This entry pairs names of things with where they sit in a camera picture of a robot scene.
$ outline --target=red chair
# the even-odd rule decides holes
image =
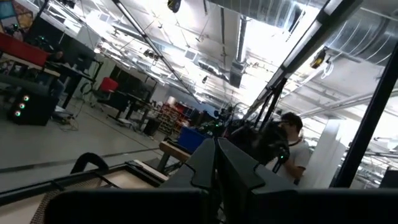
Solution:
[[[109,77],[105,77],[102,82],[101,85],[99,86],[99,88],[97,90],[93,90],[93,92],[91,93],[92,96],[94,96],[96,98],[96,102],[91,102],[90,100],[90,106],[92,108],[95,107],[96,103],[100,100],[100,101],[107,101],[111,98],[111,94],[118,88],[119,84],[114,81],[113,79],[109,78]]]

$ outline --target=blue container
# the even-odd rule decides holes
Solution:
[[[206,138],[208,137],[200,134],[194,129],[182,127],[180,137],[178,138],[178,144],[187,149],[188,152],[193,153]]]

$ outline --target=desk leg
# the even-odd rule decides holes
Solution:
[[[65,98],[65,101],[63,102],[63,105],[62,105],[62,108],[63,108],[63,109],[66,109],[66,108],[67,108],[70,99],[72,99],[73,94],[75,93],[75,91],[76,91],[76,89],[77,89],[77,86],[78,86],[79,83],[80,83],[81,76],[79,75],[78,77],[75,77],[75,78],[76,78],[76,80],[73,80],[73,81],[72,81],[72,87],[70,87],[70,89],[69,89],[70,92],[68,93],[68,96]]]
[[[133,102],[130,104],[129,111],[127,112],[126,117],[125,117],[126,120],[130,119],[130,116],[131,116],[132,112],[134,111],[135,104],[136,104],[136,102]]]
[[[142,118],[141,118],[141,120],[139,121],[139,124],[138,124],[139,130],[142,130],[142,125],[144,124],[145,119],[146,119],[147,116],[148,116],[148,113],[149,113],[149,110],[146,109],[145,112],[144,112],[144,115],[142,115]]]
[[[157,165],[156,170],[162,173],[164,168],[167,165],[167,161],[169,161],[169,158],[170,158],[170,155],[164,153],[162,156],[162,159],[160,160],[159,165]]]
[[[122,111],[119,110],[116,116],[112,116],[112,115],[108,114],[108,117],[114,119],[117,122],[119,122],[119,118],[120,118],[121,114],[122,114]]]

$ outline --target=rack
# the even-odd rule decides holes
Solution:
[[[169,105],[163,105],[160,109],[160,115],[158,119],[160,120],[160,126],[158,131],[165,134],[171,135],[174,131],[174,125],[178,120],[180,113],[173,107]]]
[[[192,115],[193,109],[181,103],[176,103],[175,107],[163,105],[160,110],[159,119],[161,124],[159,131],[168,135],[180,135],[181,128]]]

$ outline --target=concrete floor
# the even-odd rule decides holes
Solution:
[[[77,114],[81,104],[81,101],[71,101],[67,109]],[[105,112],[101,112],[83,105],[76,119],[78,131],[64,131],[52,121],[45,127],[18,126],[5,119],[5,110],[2,109],[0,191],[67,175],[72,169],[73,160],[85,152],[93,152],[100,156],[119,154],[105,159],[110,166],[133,159],[148,161],[161,157],[160,150],[139,151],[157,149],[162,135],[156,134],[155,138],[158,140],[153,140],[135,133],[119,126],[115,120],[107,119],[107,113],[116,114],[116,111],[106,109]],[[50,167],[41,166],[43,163],[52,162],[54,165]],[[15,171],[26,165],[33,169]]]

